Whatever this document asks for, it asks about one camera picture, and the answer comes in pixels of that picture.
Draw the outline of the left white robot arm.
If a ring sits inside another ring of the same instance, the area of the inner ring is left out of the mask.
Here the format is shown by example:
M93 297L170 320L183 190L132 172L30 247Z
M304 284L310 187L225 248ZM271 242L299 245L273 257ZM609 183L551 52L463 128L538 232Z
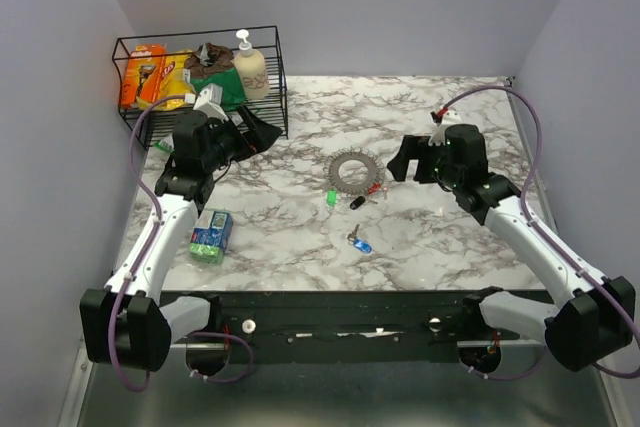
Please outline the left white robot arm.
M240 124L200 110L176 118L173 152L146 191L153 207L140 236L104 287L86 290L80 300L92 362L156 372L183 337L209 342L220 334L222 319L209 301L186 296L162 305L160 297L178 248L214 190L215 171L267 151L282 135L247 107L237 112Z

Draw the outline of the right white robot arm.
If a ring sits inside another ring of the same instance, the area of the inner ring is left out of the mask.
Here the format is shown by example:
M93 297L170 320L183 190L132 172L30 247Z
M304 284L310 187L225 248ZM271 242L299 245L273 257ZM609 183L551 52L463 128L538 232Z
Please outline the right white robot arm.
M490 171L484 136L470 124L432 136L404 136L387 169L405 181L411 161L420 184L451 192L458 206L500 237L544 285L550 302L488 288L460 314L460 326L480 339L494 329L545 345L566 369L577 372L628 346L635 333L635 289L581 260L528 210L521 191Z

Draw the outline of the key with blue tag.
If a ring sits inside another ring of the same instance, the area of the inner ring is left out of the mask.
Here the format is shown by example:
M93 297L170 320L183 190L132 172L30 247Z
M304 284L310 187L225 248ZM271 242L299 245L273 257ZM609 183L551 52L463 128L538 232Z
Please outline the key with blue tag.
M347 240L349 244L352 245L358 251L364 254L371 254L373 251L371 245L368 242L362 240L358 236L359 227L360 227L359 224L355 225L354 229L347 235Z

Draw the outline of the metal disc with keyrings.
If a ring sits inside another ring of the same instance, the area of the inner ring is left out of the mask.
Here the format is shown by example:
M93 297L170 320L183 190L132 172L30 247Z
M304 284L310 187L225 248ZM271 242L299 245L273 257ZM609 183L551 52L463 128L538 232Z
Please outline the metal disc with keyrings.
M375 184L382 185L385 174L377 155L362 148L341 149L325 161L329 186L340 193L365 195Z

